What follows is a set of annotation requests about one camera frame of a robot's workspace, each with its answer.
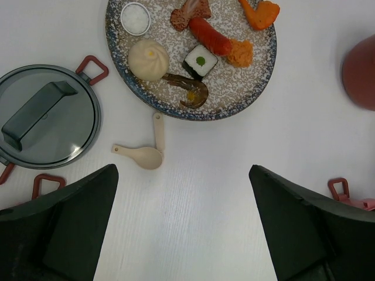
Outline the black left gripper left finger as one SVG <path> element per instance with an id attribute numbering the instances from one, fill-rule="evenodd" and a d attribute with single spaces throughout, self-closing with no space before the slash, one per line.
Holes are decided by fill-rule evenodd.
<path id="1" fill-rule="evenodd" d="M 1 210 L 1 280 L 93 280 L 118 178 L 106 165 Z"/>

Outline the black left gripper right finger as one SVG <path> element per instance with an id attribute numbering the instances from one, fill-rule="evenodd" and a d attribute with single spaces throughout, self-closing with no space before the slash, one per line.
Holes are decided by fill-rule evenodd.
<path id="1" fill-rule="evenodd" d="M 249 178 L 278 280 L 374 280 L 374 200 L 332 197 L 254 165 Z"/>

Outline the dark red lunch container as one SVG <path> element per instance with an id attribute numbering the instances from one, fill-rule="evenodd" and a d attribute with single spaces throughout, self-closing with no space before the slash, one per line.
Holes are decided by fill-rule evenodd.
<path id="1" fill-rule="evenodd" d="M 341 73 L 349 98 L 356 105 L 374 111 L 374 35 L 348 52 Z"/>

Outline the orange shredded food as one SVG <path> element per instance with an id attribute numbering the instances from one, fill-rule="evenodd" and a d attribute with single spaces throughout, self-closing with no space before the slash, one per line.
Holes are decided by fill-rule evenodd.
<path id="1" fill-rule="evenodd" d="M 230 39 L 232 49 L 227 61 L 234 67 L 249 67 L 253 62 L 253 44 L 248 40 Z"/>

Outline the sushi roll piece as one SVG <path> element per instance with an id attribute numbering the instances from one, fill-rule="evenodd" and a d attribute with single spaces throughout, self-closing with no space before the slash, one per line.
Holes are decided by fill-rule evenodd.
<path id="1" fill-rule="evenodd" d="M 203 45 L 195 46 L 184 58 L 182 67 L 195 79 L 202 81 L 218 63 L 218 58 Z"/>

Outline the orange fried chicken piece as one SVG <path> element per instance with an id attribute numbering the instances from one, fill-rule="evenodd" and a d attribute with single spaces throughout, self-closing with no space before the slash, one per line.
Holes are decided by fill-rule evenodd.
<path id="1" fill-rule="evenodd" d="M 271 1 L 260 1 L 256 9 L 247 1 L 238 1 L 244 10 L 248 23 L 254 30 L 264 30 L 277 19 L 280 7 Z"/>

